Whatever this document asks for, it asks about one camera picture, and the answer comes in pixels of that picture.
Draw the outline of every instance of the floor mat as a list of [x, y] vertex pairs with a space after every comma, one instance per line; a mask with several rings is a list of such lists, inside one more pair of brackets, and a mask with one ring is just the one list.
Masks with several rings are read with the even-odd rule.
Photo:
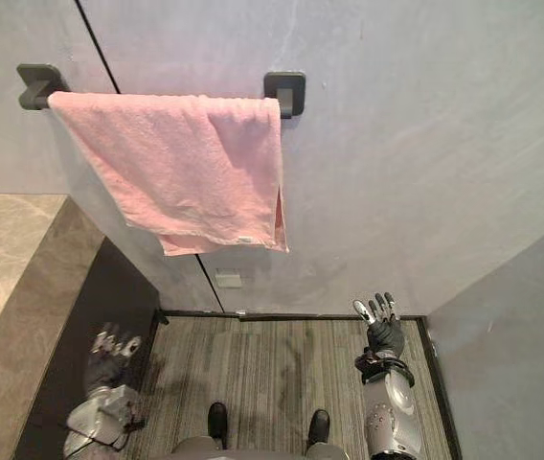
[[[182, 439], [206, 434], [209, 406], [229, 412], [230, 449], [301, 454], [317, 408], [331, 417], [329, 442], [367, 459], [364, 404], [353, 360], [367, 345], [361, 321], [259, 321], [172, 317], [160, 326], [142, 391], [147, 427], [132, 435], [125, 458], [168, 454]], [[402, 356], [415, 375], [423, 460], [450, 459], [417, 323], [402, 321]]]

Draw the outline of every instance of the robot finger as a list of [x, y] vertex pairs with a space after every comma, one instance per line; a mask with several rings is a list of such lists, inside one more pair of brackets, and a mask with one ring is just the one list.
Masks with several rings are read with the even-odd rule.
[[390, 313], [389, 313], [389, 308], [385, 302], [385, 299], [378, 292], [374, 295], [374, 298], [376, 299], [376, 302], [378, 302], [378, 305], [380, 306], [380, 309], [383, 312], [383, 319], [385, 321], [389, 321]]
[[102, 330], [98, 332], [98, 335], [96, 335], [96, 338], [93, 340], [93, 345], [91, 345], [91, 353], [97, 353], [102, 349], [104, 341], [106, 340], [106, 337], [111, 329], [111, 323], [104, 323]]
[[115, 342], [115, 346], [114, 346], [114, 348], [113, 348], [113, 350], [111, 352], [112, 356], [115, 357], [116, 355], [118, 355], [122, 351], [124, 345], [127, 343], [130, 336], [131, 336], [130, 332], [126, 332], [126, 333], [121, 334], [121, 338], [117, 339], [116, 342]]
[[108, 335], [106, 336], [106, 338], [103, 341], [102, 348], [106, 352], [112, 353], [112, 351], [115, 348], [115, 343], [118, 340], [118, 335], [119, 335], [119, 325], [118, 324], [113, 324], [112, 327], [111, 327], [110, 332], [108, 333]]
[[121, 355], [126, 358], [131, 358], [131, 356], [138, 351], [141, 344], [142, 338], [139, 335], [131, 337], [121, 350]]
[[385, 292], [385, 300], [387, 300], [387, 303], [389, 304], [389, 312], [391, 314], [391, 320], [398, 320], [399, 314], [396, 312], [396, 301], [394, 300], [394, 297], [389, 292]]
[[374, 300], [369, 300], [368, 305], [370, 306], [370, 310], [372, 310], [372, 312], [374, 313], [376, 321], [382, 323], [384, 319], [383, 311], [376, 305], [376, 302]]
[[362, 304], [360, 300], [353, 300], [352, 307], [355, 309], [355, 311], [357, 311], [357, 314], [361, 316], [364, 321], [366, 321], [368, 326], [376, 322], [374, 315], [368, 311], [366, 306]]

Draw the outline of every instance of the robotic arm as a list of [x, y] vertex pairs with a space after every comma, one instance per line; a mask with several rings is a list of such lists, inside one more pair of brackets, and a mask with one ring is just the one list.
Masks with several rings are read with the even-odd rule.
[[395, 301], [389, 292], [377, 293], [368, 305], [353, 302], [368, 324], [368, 347], [355, 360], [361, 372], [366, 401], [365, 434], [372, 460], [419, 460], [421, 434], [412, 387], [415, 379], [406, 363], [404, 334]]
[[129, 433], [144, 426], [134, 423], [133, 406], [138, 392], [120, 385], [125, 368], [140, 348], [140, 336], [106, 324], [96, 336], [84, 373], [87, 401], [74, 409], [67, 421], [70, 433], [63, 446], [64, 458], [114, 459]]

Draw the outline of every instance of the pink towel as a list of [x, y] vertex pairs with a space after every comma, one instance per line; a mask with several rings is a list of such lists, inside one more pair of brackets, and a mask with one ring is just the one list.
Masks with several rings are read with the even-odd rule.
[[166, 255], [288, 252], [277, 100], [56, 92], [49, 106], [127, 224], [157, 235]]

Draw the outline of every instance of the towel bar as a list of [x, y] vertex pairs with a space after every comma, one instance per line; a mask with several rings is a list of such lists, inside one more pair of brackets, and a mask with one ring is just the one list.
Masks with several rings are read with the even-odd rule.
[[[16, 71], [27, 86], [19, 96], [25, 110], [49, 108], [48, 97], [55, 91], [70, 91], [61, 73], [50, 64], [19, 64]], [[288, 119], [304, 112], [306, 75], [302, 72], [268, 72], [263, 77], [266, 98], [279, 100], [281, 118]]]

